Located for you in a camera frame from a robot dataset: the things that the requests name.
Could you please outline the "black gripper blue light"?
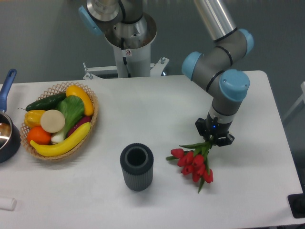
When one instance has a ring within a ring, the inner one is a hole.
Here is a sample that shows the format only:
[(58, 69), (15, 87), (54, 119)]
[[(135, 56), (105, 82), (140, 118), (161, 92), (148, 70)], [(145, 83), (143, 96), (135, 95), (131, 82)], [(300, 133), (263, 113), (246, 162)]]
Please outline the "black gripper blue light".
[(208, 141), (211, 136), (217, 136), (215, 141), (216, 146), (228, 146), (234, 141), (234, 136), (227, 133), (232, 121), (229, 123), (219, 123), (218, 117), (212, 119), (210, 114), (207, 115), (206, 119), (198, 118), (195, 122), (195, 126), (200, 136), (205, 141)]

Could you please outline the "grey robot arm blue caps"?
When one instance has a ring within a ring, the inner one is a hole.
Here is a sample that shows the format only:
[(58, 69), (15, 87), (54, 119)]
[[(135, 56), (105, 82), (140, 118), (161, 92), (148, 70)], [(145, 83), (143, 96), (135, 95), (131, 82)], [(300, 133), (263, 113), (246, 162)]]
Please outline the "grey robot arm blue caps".
[[(197, 0), (195, 5), (215, 47), (206, 55), (189, 54), (182, 73), (213, 98), (207, 117), (195, 123), (199, 135), (213, 145), (226, 146), (234, 141), (229, 128), (250, 86), (248, 76), (232, 65), (252, 50), (254, 39), (236, 27), (220, 0)], [(144, 13), (142, 1), (85, 0), (78, 13), (88, 30), (104, 35), (113, 47), (120, 78), (152, 76), (156, 24)]]

